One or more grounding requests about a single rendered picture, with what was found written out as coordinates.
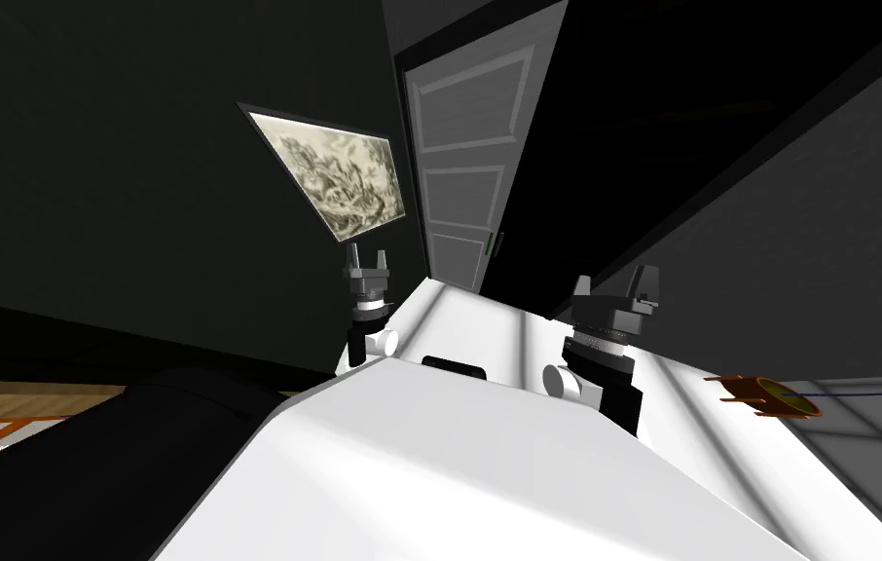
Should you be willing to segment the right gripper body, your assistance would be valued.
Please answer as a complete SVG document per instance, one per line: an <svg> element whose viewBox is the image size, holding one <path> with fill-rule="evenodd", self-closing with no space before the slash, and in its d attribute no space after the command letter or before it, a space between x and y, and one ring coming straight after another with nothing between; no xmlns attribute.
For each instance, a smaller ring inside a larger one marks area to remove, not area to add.
<svg viewBox="0 0 882 561"><path fill-rule="evenodd" d="M643 321L658 307L656 300L610 295L572 295L571 320L576 327L640 335Z"/></svg>

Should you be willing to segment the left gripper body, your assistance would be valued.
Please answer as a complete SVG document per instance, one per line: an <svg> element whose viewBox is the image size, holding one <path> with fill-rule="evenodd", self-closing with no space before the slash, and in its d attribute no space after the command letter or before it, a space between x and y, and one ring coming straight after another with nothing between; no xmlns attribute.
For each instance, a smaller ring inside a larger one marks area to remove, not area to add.
<svg viewBox="0 0 882 561"><path fill-rule="evenodd" d="M385 300L389 274L389 268L346 267L343 270L343 276L349 284L349 293L355 302Z"/></svg>

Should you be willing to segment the framed landscape picture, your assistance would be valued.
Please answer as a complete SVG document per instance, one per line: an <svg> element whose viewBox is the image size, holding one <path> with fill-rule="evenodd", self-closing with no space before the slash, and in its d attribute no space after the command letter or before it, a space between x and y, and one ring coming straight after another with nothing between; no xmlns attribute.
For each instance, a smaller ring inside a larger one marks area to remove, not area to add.
<svg viewBox="0 0 882 561"><path fill-rule="evenodd" d="M243 102L237 107L336 242L407 215L389 137Z"/></svg>

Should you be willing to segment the grey panelled door leaf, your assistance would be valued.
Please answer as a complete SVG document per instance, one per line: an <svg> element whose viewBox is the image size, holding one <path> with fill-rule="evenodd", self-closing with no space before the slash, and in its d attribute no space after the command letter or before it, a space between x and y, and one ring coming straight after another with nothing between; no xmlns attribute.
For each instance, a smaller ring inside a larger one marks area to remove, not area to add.
<svg viewBox="0 0 882 561"><path fill-rule="evenodd" d="M404 73L429 268L480 291L570 0Z"/></svg>

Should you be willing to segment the potted plant in orange pot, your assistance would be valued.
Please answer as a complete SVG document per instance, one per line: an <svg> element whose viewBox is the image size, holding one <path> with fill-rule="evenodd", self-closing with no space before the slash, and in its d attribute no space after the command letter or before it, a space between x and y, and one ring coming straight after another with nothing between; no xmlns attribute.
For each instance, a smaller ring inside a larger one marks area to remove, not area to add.
<svg viewBox="0 0 882 561"><path fill-rule="evenodd" d="M755 415L769 418L810 419L821 417L823 411L811 401L812 397L878 397L879 393L799 393L784 384L764 377L721 376L706 377L707 382L719 382L731 397L722 402L743 403Z"/></svg>

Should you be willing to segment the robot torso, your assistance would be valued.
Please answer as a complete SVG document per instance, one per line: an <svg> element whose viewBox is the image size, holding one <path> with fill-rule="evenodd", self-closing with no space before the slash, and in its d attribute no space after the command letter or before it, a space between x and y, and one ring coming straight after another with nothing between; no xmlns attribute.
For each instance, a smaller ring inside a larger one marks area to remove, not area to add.
<svg viewBox="0 0 882 561"><path fill-rule="evenodd" d="M807 561L597 410L393 358L281 404L151 561Z"/></svg>

